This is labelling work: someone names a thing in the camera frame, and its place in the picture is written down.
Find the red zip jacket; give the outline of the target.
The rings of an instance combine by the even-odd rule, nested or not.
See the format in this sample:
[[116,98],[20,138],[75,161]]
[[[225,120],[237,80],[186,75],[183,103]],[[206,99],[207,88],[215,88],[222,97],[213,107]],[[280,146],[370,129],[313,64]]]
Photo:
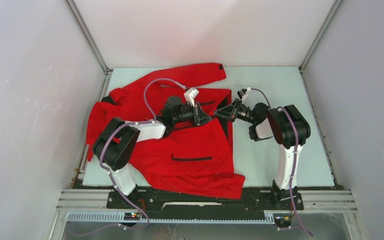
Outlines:
[[[206,88],[226,78],[221,63],[197,63],[152,71],[98,101],[88,117],[86,143],[92,146],[113,118],[146,121],[159,114],[171,96],[196,87],[196,101],[210,116],[232,100],[230,89]],[[161,139],[135,145],[130,164],[155,189],[214,198],[240,199],[245,177],[235,173],[233,127],[214,117],[202,126],[178,123]]]

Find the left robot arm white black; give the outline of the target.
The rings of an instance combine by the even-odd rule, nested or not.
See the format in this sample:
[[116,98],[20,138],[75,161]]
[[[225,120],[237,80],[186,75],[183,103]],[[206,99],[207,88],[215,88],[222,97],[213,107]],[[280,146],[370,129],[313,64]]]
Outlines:
[[179,123],[200,127],[212,119],[197,101],[182,102],[178,96],[170,96],[155,119],[133,122],[119,117],[111,119],[93,144],[92,152],[120,192],[118,201],[125,208],[133,208],[138,202],[138,194],[133,191],[137,184],[129,163],[138,142],[168,137]]

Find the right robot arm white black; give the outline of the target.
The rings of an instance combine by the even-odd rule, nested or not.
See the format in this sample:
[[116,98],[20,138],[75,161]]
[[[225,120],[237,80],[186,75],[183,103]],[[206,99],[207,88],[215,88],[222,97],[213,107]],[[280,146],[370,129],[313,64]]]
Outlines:
[[305,117],[293,104],[270,108],[258,102],[250,108],[239,98],[214,113],[229,122],[240,119],[250,123],[248,134],[255,142],[275,139],[279,146],[279,161],[270,201],[277,209],[288,206],[291,198],[297,195],[296,175],[301,150],[311,136],[311,127]]

